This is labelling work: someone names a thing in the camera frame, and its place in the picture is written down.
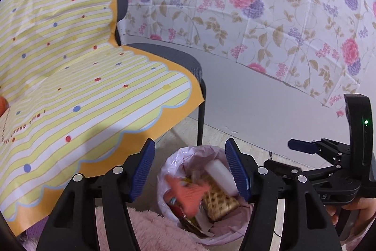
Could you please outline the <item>person right hand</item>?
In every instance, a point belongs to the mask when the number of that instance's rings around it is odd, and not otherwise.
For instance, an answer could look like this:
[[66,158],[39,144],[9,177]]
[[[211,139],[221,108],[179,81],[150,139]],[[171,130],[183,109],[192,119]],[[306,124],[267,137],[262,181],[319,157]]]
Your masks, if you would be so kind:
[[375,220],[375,198],[355,198],[355,200],[342,208],[344,210],[359,211],[350,236],[345,241],[342,241],[344,250],[354,250]]

